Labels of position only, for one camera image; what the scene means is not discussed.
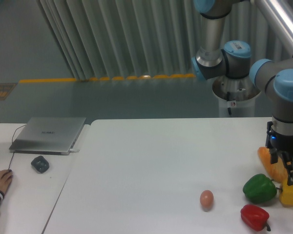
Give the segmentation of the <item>person's hand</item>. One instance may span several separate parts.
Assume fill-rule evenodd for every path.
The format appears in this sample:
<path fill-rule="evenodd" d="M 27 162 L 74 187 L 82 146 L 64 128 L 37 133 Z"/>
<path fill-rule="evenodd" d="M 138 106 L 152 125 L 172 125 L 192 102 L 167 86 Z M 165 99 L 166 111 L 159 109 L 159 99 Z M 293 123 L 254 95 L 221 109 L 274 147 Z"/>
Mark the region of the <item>person's hand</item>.
<path fill-rule="evenodd" d="M 11 185 L 11 182 L 13 180 L 13 173 L 8 174 L 7 173 L 8 170 L 1 170 L 0 171 L 0 191 L 3 192 L 4 195 L 8 191 L 8 189 L 9 189 L 9 187 Z"/>

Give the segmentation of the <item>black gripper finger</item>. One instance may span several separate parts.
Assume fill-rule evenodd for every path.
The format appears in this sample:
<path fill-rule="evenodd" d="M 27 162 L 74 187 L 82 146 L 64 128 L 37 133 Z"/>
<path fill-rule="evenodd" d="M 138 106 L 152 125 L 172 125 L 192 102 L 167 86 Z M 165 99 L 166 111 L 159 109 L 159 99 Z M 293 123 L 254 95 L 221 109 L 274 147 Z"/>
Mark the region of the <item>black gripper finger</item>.
<path fill-rule="evenodd" d="M 276 148 L 269 149 L 269 153 L 271 156 L 270 163 L 275 164 L 278 162 L 278 150 Z"/>
<path fill-rule="evenodd" d="M 280 157 L 282 159 L 283 165 L 288 174 L 287 185 L 292 186 L 293 185 L 293 153 L 282 151 Z"/>

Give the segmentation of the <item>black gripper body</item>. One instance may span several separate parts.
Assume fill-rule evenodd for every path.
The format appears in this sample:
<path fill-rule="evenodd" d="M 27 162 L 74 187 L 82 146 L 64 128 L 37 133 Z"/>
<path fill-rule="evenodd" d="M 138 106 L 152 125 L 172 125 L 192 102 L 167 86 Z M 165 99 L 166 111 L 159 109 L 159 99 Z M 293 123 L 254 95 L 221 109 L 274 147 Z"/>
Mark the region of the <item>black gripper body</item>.
<path fill-rule="evenodd" d="M 267 122 L 266 148 L 293 154 L 293 134 L 283 134 L 272 121 Z"/>

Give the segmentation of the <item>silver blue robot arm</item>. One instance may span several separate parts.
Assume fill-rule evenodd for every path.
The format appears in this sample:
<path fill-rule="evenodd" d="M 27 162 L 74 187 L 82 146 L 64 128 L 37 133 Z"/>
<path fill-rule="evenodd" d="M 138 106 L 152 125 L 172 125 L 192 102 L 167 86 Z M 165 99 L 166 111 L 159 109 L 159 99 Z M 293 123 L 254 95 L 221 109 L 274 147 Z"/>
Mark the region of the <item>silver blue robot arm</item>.
<path fill-rule="evenodd" d="M 291 54 L 290 59 L 274 62 L 261 59 L 249 65 L 250 50 L 243 42 L 230 41 L 224 47 L 220 40 L 232 0 L 196 0 L 194 6 L 202 16 L 201 46 L 192 58 L 198 79 L 226 76 L 249 78 L 272 102 L 272 120 L 267 124 L 266 147 L 271 163 L 282 159 L 293 185 L 293 10 L 283 0 L 254 0 L 270 27 Z"/>

